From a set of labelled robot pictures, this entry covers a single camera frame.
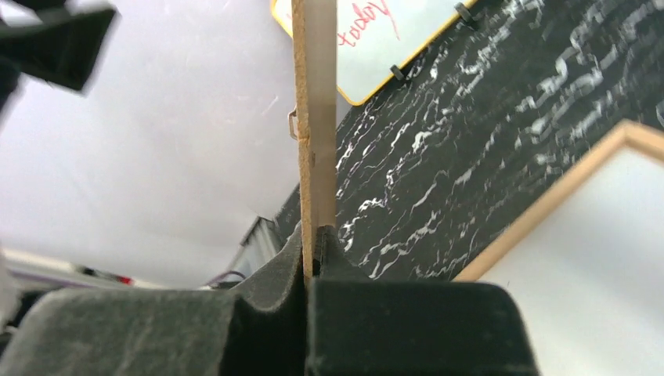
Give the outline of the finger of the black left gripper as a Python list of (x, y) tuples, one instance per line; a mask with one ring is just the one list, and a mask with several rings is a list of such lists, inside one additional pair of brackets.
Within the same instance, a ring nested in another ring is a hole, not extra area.
[(16, 1), (38, 18), (1, 19), (1, 109), (25, 74), (72, 92), (84, 92), (104, 40), (118, 16), (111, 4), (69, 9), (67, 1)]

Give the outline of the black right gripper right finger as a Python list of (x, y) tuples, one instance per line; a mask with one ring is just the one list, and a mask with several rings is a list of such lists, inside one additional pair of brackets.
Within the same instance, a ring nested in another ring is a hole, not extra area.
[(316, 234), (309, 285), (310, 375), (537, 375), (514, 299), (478, 282), (371, 280), (335, 230)]

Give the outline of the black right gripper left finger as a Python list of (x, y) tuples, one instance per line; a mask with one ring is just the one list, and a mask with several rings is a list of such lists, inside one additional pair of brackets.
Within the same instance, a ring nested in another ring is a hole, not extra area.
[(61, 289), (25, 316), (4, 375), (301, 375), (301, 233), (227, 290)]

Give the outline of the brown frame backing board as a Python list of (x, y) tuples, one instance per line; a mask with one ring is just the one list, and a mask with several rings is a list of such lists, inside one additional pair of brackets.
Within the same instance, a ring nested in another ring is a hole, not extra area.
[(336, 223), (337, 3), (298, 0), (291, 5), (302, 261), (309, 282), (316, 232)]

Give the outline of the wooden picture frame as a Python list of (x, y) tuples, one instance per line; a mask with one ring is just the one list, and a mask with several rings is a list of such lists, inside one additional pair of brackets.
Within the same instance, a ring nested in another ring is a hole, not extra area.
[(623, 148), (663, 161), (663, 131), (629, 119), (621, 120), (453, 280), (479, 280)]

